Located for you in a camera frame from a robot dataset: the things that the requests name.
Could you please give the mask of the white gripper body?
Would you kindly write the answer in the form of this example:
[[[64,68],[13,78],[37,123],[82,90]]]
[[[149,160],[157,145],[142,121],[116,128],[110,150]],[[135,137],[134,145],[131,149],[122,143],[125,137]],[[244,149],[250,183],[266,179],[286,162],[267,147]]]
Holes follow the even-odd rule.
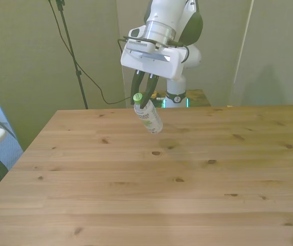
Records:
[[[126,43],[121,65],[145,73],[154,74],[167,79],[179,79],[182,75],[187,56],[185,48],[160,47],[152,53],[133,49],[133,42]]]

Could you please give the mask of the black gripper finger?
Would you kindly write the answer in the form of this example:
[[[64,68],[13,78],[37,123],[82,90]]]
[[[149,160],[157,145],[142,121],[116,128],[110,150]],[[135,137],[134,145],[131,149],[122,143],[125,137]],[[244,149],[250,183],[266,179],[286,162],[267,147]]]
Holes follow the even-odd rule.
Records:
[[[147,105],[147,103],[149,102],[151,96],[153,95],[153,93],[156,89],[158,80],[159,80],[159,76],[157,76],[157,75],[150,74],[148,76],[146,91],[143,93],[142,100],[140,102],[140,109],[143,109]]]
[[[142,80],[144,78],[145,72],[140,70],[135,70],[135,73],[133,75],[132,84],[131,84],[131,96],[130,96],[130,103],[131,105],[134,104],[133,97],[136,93],[139,93],[139,87],[142,83]]]

